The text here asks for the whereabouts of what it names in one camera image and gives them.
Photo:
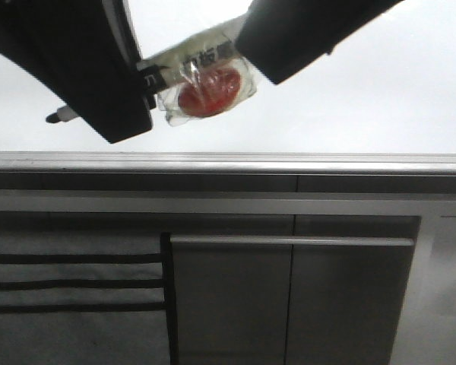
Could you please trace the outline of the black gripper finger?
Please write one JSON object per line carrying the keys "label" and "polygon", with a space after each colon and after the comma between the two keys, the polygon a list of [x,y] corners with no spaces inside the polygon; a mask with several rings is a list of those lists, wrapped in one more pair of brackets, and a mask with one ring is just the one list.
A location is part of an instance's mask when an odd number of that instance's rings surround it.
{"label": "black gripper finger", "polygon": [[253,1],[235,41],[273,84],[314,62],[397,0]]}
{"label": "black gripper finger", "polygon": [[111,144],[153,127],[127,1],[0,1],[0,54]]}

